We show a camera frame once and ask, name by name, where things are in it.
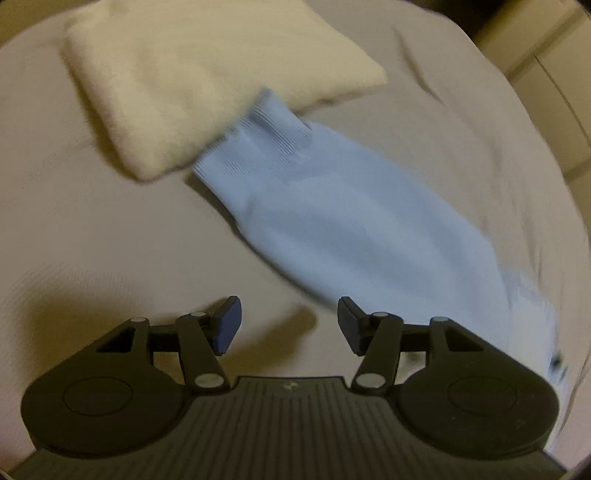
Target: towel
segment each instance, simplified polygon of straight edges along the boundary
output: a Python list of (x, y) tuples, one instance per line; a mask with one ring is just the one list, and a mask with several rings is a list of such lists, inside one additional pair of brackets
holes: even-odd
[(264, 86), (303, 110), (386, 82), (301, 0), (100, 0), (72, 13), (64, 53), (140, 180), (190, 163)]
[(501, 271), (491, 243), (392, 160), (302, 122), (265, 89), (194, 172), (297, 283), (407, 323), (451, 318), (545, 378), (564, 414), (553, 306)]

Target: white fabric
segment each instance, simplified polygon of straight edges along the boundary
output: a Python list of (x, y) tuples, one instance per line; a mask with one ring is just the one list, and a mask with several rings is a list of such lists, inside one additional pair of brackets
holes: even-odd
[(191, 162), (265, 86), (302, 110), (386, 83), (300, 0), (100, 0), (72, 14), (66, 46), (141, 180)]
[[(578, 385), (556, 454), (574, 464), (591, 450), (591, 381), (581, 376), (591, 269), (549, 149), (451, 22), (394, 0), (310, 3), (389, 77), (376, 95), (310, 118), (414, 170), (556, 307), (568, 381)], [(0, 465), (32, 449), (19, 417), (28, 383), (131, 316), (170, 321), (237, 294), (243, 326), (222, 359), (231, 376), (350, 379), (359, 359), (335, 313), (262, 262), (191, 173), (137, 184), (114, 168), (59, 54), (65, 18), (0, 49)]]

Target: light blue sleeve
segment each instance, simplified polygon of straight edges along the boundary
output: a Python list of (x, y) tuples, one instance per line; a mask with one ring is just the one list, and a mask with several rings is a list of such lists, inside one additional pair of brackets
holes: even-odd
[(194, 172), (253, 248), (320, 297), (407, 323), (449, 317), (557, 386), (551, 306), (392, 160), (303, 123), (266, 90)]

